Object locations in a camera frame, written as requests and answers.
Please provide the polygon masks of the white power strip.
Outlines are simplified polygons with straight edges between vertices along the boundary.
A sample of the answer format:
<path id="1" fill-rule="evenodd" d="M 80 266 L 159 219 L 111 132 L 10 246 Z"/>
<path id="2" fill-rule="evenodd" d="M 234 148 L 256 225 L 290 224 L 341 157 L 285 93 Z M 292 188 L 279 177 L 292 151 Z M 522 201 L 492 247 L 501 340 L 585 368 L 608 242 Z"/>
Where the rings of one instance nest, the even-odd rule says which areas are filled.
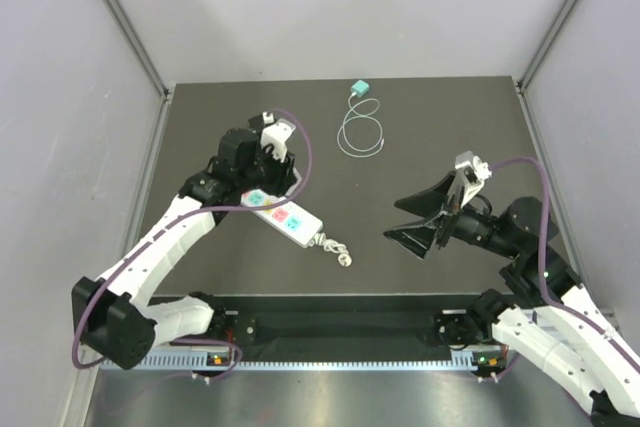
<path id="1" fill-rule="evenodd" d="M 268 209 L 254 211 L 254 214 L 297 245 L 309 247 L 314 236 L 322 231 L 323 222 L 294 202 L 285 202 L 273 208 L 274 204 L 282 201 L 283 198 L 268 195 L 259 189 L 248 191 L 241 197 L 244 207 L 268 206 Z"/>

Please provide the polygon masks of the black cube adapter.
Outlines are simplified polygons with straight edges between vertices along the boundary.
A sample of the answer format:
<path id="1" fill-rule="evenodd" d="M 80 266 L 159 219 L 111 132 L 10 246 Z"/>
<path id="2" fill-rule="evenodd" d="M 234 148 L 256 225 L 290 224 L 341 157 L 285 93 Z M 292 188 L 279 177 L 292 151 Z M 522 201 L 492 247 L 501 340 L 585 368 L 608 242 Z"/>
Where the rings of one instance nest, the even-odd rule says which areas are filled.
<path id="1" fill-rule="evenodd" d="M 261 131 L 264 128 L 264 125 L 264 117 L 262 114 L 258 114 L 248 120 L 249 128 L 256 132 Z"/>

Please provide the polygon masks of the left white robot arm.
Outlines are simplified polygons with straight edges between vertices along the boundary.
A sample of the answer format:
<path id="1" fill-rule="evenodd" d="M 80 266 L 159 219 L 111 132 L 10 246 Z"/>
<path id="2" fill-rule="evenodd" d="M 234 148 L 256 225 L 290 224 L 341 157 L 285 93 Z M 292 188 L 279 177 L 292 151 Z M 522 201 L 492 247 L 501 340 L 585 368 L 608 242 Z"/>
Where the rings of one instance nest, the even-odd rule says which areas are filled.
<path id="1" fill-rule="evenodd" d="M 287 142 L 295 128 L 279 120 L 261 128 L 236 128 L 220 140 L 207 166 L 191 175 L 161 219 L 122 260 L 97 279 L 81 278 L 71 292 L 72 362 L 85 368 L 85 345 L 122 369 L 137 366 L 156 346 L 196 335 L 216 343 L 227 321 L 199 296 L 152 304 L 157 288 L 187 252 L 229 212 L 242 212 L 244 193 L 276 197 L 294 191 L 300 176 Z"/>

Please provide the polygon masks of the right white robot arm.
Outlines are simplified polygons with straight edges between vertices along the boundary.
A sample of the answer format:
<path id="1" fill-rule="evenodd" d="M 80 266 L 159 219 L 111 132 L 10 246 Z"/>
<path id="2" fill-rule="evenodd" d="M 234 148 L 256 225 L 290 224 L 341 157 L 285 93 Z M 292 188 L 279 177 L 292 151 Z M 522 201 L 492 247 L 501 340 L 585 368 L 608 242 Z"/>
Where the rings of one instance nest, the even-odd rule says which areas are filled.
<path id="1" fill-rule="evenodd" d="M 601 313 L 579 275 L 549 245 L 557 228 L 549 199 L 520 197 L 499 216 L 472 202 L 492 173 L 457 167 L 432 187 L 397 200 L 413 223 L 385 231 L 426 258 L 450 240 L 507 259 L 500 275 L 512 299 L 489 289 L 463 313 L 438 316 L 452 347 L 497 343 L 545 373 L 569 394 L 594 426 L 639 423 L 639 356 Z"/>

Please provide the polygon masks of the teal charger block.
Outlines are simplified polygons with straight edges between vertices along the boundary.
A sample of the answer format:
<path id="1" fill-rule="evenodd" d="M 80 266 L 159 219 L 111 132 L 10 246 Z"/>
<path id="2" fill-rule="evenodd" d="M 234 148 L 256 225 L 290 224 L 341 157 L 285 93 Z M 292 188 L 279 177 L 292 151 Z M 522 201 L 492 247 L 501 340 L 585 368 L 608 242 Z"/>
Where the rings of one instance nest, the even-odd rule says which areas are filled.
<path id="1" fill-rule="evenodd" d="M 351 87 L 350 92 L 352 97 L 362 98 L 370 90 L 370 85 L 364 80 L 356 81 Z"/>

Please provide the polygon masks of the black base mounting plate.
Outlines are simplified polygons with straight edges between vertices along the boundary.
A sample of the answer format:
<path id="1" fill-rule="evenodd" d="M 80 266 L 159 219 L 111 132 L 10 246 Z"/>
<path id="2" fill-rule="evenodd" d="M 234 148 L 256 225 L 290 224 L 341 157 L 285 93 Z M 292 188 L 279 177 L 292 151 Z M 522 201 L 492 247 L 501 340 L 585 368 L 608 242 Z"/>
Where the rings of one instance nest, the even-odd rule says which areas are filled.
<path id="1" fill-rule="evenodd" d="M 472 294 L 219 296 L 210 328 L 245 360 L 424 360 L 494 348 L 471 330 Z"/>

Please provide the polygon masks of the left aluminium frame post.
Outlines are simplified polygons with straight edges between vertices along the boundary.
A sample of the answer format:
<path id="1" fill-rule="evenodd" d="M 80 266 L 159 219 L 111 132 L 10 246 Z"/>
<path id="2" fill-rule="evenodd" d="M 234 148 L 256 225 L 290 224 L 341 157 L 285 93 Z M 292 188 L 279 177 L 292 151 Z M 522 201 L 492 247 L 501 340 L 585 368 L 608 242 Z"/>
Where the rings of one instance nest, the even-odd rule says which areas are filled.
<path id="1" fill-rule="evenodd" d="M 162 80 L 122 3 L 120 0 L 103 0 L 103 2 L 149 83 L 161 98 L 166 98 L 169 95 L 169 88 Z"/>

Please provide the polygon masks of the aluminium frame post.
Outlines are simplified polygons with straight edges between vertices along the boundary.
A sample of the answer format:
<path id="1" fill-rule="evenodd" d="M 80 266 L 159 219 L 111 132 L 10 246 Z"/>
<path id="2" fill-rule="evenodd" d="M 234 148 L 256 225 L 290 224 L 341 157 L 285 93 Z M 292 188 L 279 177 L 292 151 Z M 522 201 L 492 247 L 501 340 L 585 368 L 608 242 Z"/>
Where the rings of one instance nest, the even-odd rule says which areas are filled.
<path id="1" fill-rule="evenodd" d="M 149 83 L 161 98 L 166 98 L 169 95 L 169 88 L 162 80 L 122 3 L 120 0 L 103 0 L 103 2 Z"/>
<path id="2" fill-rule="evenodd" d="M 527 63 L 523 74 L 515 82 L 516 90 L 519 94 L 523 95 L 532 84 L 545 60 L 551 53 L 551 50 L 567 27 L 580 1 L 581 0 L 563 0 L 561 2 L 558 11 L 553 16 L 549 27 L 546 29 L 541 41 L 536 47 L 531 60 Z"/>

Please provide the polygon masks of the right aluminium frame post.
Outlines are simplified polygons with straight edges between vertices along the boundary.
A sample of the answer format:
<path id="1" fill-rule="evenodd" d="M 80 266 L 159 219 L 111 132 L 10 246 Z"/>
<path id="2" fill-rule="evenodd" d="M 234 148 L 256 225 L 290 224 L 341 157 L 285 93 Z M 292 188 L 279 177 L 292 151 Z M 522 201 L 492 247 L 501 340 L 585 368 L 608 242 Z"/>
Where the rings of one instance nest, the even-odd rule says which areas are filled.
<path id="1" fill-rule="evenodd" d="M 523 74 L 515 82 L 516 90 L 519 94 L 523 95 L 532 84 L 545 60 L 551 53 L 551 50 L 567 27 L 580 1 L 581 0 L 563 0 L 561 2 L 558 11 L 553 16 L 549 27 L 546 29 L 541 41 L 536 47 L 531 60 L 527 63 Z"/>

